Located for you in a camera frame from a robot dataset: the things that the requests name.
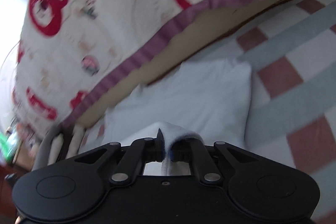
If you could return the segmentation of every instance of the blanket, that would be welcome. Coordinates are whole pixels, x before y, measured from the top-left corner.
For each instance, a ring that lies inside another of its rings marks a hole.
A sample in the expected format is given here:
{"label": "blanket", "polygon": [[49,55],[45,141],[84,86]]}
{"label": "blanket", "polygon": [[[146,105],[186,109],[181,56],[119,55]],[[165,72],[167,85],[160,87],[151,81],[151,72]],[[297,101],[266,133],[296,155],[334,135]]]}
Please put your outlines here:
{"label": "blanket", "polygon": [[29,0],[13,91],[16,114],[41,136],[54,123],[73,123],[200,11],[226,5],[230,1]]}

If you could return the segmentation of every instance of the brown square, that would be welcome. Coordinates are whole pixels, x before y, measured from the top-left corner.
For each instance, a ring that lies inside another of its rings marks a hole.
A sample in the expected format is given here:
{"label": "brown square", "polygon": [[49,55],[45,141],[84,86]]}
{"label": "brown square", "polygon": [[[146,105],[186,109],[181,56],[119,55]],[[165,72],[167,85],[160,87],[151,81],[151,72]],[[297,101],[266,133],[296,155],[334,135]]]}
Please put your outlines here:
{"label": "brown square", "polygon": [[300,75],[286,57],[282,57],[263,68],[258,75],[271,98],[303,83]]}
{"label": "brown square", "polygon": [[334,33],[336,33],[336,24],[330,27],[330,30],[332,30]]}
{"label": "brown square", "polygon": [[237,42],[244,52],[249,51],[266,40],[266,35],[259,28],[254,28],[237,38]]}
{"label": "brown square", "polygon": [[287,136],[297,169],[312,173],[336,160],[336,142],[324,116]]}
{"label": "brown square", "polygon": [[299,2],[297,6],[310,14],[313,14],[325,7],[321,2],[318,2],[317,0],[303,0]]}
{"label": "brown square", "polygon": [[336,223],[336,211],[333,211],[316,221],[317,224],[335,224]]}

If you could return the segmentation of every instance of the silver rivet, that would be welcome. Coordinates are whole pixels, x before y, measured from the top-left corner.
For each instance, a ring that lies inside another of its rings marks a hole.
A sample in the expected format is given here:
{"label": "silver rivet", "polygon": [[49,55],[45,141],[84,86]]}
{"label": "silver rivet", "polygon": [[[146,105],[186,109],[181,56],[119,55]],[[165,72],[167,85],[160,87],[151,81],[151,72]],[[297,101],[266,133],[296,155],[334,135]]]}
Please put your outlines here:
{"label": "silver rivet", "polygon": [[115,182],[123,182],[128,179],[128,175],[125,173],[116,173],[112,176],[112,180]]}
{"label": "silver rivet", "polygon": [[216,173],[208,173],[204,176],[204,179],[210,182],[218,181],[221,179],[221,175]]}

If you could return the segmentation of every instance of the green object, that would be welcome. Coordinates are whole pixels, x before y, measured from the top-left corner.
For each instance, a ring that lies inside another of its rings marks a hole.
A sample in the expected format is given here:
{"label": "green object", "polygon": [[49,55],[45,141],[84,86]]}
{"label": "green object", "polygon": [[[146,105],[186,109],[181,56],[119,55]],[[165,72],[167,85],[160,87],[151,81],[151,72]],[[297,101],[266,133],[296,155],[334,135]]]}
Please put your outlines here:
{"label": "green object", "polygon": [[17,145],[18,142],[16,141],[15,136],[10,136],[8,138],[0,132],[0,151],[7,162],[13,159],[17,149]]}

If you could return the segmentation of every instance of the purple blanket trim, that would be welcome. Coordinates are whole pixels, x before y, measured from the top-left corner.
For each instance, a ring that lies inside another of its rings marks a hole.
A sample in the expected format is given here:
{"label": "purple blanket trim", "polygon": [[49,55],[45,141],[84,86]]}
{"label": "purple blanket trim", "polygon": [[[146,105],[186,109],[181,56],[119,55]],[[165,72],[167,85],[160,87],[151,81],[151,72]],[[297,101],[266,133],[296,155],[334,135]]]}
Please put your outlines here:
{"label": "purple blanket trim", "polygon": [[204,0],[192,7],[183,10],[167,22],[144,46],[136,53],[123,61],[117,68],[105,76],[83,101],[63,121],[64,126],[74,124],[76,120],[96,101],[98,101],[110,88],[126,78],[133,70],[139,69],[143,64],[150,62],[170,42],[170,40],[187,26],[196,16],[205,9],[220,7],[241,7],[255,0]]}

